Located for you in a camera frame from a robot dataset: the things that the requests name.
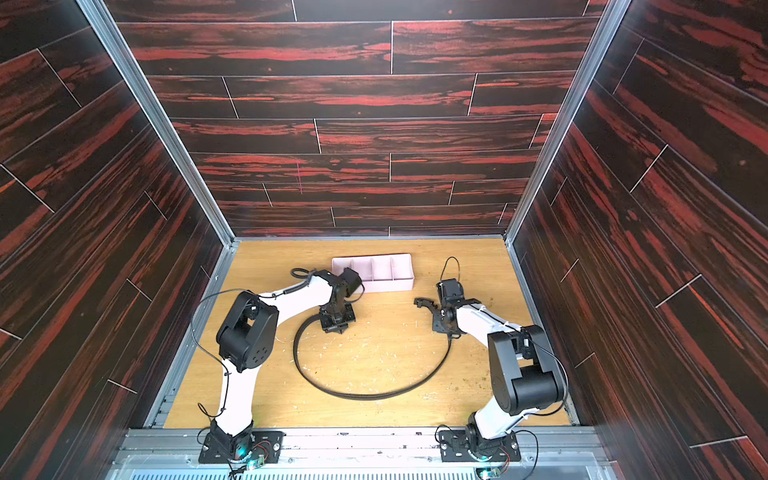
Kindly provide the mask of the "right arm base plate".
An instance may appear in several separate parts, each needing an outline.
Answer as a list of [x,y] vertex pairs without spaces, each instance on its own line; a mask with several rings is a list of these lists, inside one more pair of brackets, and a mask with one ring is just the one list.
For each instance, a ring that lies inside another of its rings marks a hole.
[[440,426],[435,431],[443,462],[520,462],[521,452],[514,434],[485,439],[474,431]]

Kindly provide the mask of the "black leather belt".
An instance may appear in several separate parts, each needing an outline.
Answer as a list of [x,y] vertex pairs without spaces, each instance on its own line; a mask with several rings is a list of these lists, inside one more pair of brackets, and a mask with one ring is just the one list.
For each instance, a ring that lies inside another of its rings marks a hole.
[[[328,303],[338,304],[335,300],[329,300],[326,304],[328,304]],[[445,352],[443,358],[441,359],[441,361],[436,365],[436,367],[429,374],[427,374],[425,377],[423,377],[422,379],[418,380],[417,382],[415,382],[415,383],[413,383],[411,385],[408,385],[408,386],[405,386],[405,387],[401,387],[399,389],[390,390],[390,391],[387,391],[387,392],[379,392],[379,393],[350,393],[350,392],[341,392],[341,391],[332,390],[329,387],[326,387],[326,386],[323,386],[323,385],[319,384],[318,382],[313,380],[308,374],[306,374],[303,371],[303,369],[302,369],[302,367],[300,365],[299,345],[300,345],[301,338],[302,338],[304,332],[308,329],[308,327],[311,326],[313,323],[315,323],[317,321],[320,321],[319,312],[314,314],[314,315],[312,315],[312,316],[310,316],[307,320],[305,320],[299,326],[298,330],[296,331],[296,333],[294,335],[294,339],[293,339],[293,345],[292,345],[292,357],[293,357],[294,366],[296,367],[296,369],[297,369],[298,373],[301,375],[301,377],[304,380],[306,380],[312,387],[316,388],[317,390],[319,390],[319,391],[321,391],[321,392],[323,392],[323,393],[325,393],[327,395],[330,395],[330,396],[333,396],[333,397],[336,397],[336,398],[340,398],[340,399],[343,399],[343,400],[352,400],[352,401],[380,401],[380,400],[386,400],[386,399],[391,399],[391,398],[394,398],[394,397],[398,397],[400,395],[404,395],[406,393],[409,393],[409,392],[411,392],[411,391],[413,391],[413,390],[423,386],[424,384],[429,382],[440,371],[440,369],[443,367],[443,365],[447,361],[448,356],[449,356],[449,354],[451,352],[452,344],[453,344],[453,340],[454,340],[454,336],[453,335],[446,335],[446,338],[447,338],[447,349],[446,349],[446,352]]]

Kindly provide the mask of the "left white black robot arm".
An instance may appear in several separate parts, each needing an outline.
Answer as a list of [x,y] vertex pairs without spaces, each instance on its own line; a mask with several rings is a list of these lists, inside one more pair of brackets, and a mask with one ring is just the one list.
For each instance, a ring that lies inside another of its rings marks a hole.
[[259,369],[274,348],[278,326],[310,309],[326,332],[343,332],[355,320],[347,300],[362,286],[359,274],[346,268],[340,275],[313,271],[302,282],[283,290],[239,293],[216,334],[225,367],[214,431],[235,437],[253,425],[252,402]]

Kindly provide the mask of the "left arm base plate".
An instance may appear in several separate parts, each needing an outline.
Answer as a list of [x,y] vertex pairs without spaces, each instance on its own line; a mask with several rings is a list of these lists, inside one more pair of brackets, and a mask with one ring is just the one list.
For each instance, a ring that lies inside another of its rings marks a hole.
[[244,466],[276,464],[281,455],[285,433],[278,430],[254,430],[232,436],[218,431],[208,433],[198,457],[200,464]]

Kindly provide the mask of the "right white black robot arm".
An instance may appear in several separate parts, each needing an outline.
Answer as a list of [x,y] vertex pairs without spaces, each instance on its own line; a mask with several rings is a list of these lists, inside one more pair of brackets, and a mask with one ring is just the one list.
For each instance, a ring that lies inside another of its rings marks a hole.
[[471,414],[468,431],[478,440],[496,440],[530,415],[565,400],[568,383],[544,330],[521,326],[465,300],[427,303],[433,330],[451,337],[470,335],[487,348],[492,397]]

